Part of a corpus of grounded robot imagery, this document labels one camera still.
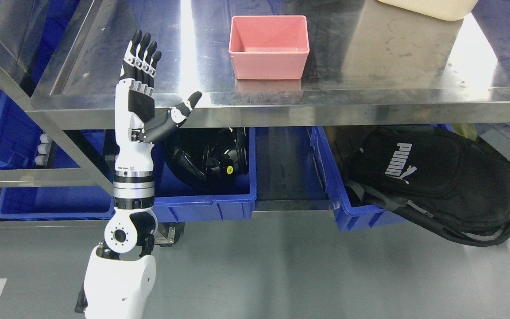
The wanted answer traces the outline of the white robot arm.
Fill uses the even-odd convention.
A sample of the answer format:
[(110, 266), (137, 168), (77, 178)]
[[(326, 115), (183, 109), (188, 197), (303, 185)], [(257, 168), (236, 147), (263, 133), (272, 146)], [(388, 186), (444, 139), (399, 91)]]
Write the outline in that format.
[(116, 171), (114, 214), (91, 251), (83, 295), (87, 319), (140, 319), (156, 278), (158, 220), (151, 171)]

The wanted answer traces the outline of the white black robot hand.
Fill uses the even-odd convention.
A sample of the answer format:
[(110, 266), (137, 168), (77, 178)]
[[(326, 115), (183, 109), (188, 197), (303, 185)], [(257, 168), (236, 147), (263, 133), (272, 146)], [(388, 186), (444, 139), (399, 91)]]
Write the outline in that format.
[(155, 111), (153, 97), (162, 53), (149, 33), (137, 30), (122, 59), (115, 89), (116, 176), (145, 176), (154, 169), (152, 148), (181, 128), (202, 97), (195, 92), (176, 106)]

